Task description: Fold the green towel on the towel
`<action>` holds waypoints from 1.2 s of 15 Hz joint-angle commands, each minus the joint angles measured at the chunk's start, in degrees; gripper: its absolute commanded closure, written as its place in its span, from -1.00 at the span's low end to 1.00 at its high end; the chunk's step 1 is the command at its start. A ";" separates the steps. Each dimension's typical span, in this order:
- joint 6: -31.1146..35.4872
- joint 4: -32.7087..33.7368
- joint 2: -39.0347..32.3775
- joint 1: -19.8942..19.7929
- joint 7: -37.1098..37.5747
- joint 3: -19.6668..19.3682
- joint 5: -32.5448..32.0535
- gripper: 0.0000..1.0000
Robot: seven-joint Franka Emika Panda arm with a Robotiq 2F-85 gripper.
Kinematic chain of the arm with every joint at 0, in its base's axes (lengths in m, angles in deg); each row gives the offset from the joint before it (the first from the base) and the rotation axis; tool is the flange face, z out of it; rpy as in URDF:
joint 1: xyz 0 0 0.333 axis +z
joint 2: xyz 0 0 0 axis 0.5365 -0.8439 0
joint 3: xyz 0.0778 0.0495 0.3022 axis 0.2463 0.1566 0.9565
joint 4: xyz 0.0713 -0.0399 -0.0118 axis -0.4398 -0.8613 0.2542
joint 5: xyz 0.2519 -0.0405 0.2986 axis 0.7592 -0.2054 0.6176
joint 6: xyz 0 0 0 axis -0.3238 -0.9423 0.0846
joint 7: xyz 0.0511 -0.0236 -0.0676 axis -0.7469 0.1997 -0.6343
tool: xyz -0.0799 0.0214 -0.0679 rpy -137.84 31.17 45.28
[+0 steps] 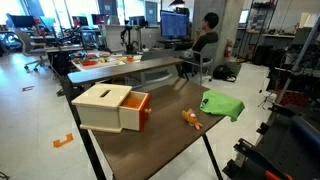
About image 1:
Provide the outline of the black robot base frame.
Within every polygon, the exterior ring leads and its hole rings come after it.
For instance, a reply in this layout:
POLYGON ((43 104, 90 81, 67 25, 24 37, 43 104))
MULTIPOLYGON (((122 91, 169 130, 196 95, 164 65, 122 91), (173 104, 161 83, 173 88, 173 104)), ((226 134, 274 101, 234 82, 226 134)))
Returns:
POLYGON ((256 145, 240 138, 223 172, 230 180, 320 180, 320 113, 273 105, 256 145))

